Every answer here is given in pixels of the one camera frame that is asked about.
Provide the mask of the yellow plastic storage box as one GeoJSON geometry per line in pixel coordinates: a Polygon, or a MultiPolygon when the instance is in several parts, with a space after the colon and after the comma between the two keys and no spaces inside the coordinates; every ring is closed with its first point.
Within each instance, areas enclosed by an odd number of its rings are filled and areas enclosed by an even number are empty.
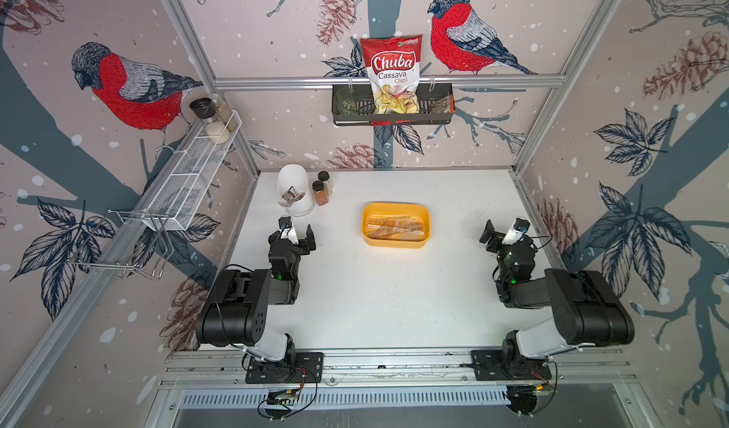
{"type": "Polygon", "coordinates": [[[361,232],[373,247],[420,249],[431,236],[430,214],[419,204],[373,202],[364,208],[361,232]]]}

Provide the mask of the long clear stencil ruler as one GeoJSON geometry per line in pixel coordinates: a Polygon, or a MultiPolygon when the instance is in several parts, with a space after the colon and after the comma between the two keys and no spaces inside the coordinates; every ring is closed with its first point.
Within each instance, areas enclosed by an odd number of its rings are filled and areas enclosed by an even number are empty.
{"type": "Polygon", "coordinates": [[[380,217],[370,219],[364,233],[373,239],[418,239],[424,235],[424,223],[417,217],[380,217]]]}

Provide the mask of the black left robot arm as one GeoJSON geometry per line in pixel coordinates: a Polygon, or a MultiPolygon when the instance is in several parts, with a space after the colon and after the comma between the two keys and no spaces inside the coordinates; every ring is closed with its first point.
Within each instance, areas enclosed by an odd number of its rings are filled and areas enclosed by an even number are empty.
{"type": "Polygon", "coordinates": [[[269,268],[250,270],[230,264],[218,273],[196,325],[201,346],[238,348],[260,363],[291,367],[292,337],[267,325],[270,306],[296,302],[300,291],[301,259],[316,250],[311,227],[299,238],[290,217],[268,237],[269,268]]]}

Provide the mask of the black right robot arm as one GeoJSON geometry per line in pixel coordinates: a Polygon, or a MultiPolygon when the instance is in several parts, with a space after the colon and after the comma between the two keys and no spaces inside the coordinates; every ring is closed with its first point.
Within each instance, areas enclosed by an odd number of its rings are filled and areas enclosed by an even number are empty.
{"type": "Polygon", "coordinates": [[[506,308],[549,308],[552,317],[529,329],[514,330],[502,343],[507,362],[545,360],[575,348],[625,346],[634,340],[634,323],[600,272],[548,268],[533,278],[539,247],[528,235],[531,223],[518,217],[506,233],[486,222],[480,243],[494,253],[499,301],[506,308]]]}

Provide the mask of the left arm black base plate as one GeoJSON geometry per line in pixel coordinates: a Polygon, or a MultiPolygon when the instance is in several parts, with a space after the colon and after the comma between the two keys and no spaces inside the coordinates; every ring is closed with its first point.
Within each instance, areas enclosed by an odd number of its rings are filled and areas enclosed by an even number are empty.
{"type": "Polygon", "coordinates": [[[250,360],[246,384],[319,384],[325,354],[321,351],[287,353],[280,362],[250,360]]]}

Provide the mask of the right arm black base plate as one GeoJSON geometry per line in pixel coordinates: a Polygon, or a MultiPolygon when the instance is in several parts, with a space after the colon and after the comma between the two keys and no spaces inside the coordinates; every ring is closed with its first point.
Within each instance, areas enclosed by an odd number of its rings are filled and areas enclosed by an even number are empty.
{"type": "Polygon", "coordinates": [[[546,360],[529,359],[518,352],[505,355],[502,349],[486,348],[470,352],[478,382],[550,382],[552,372],[546,360]]]}

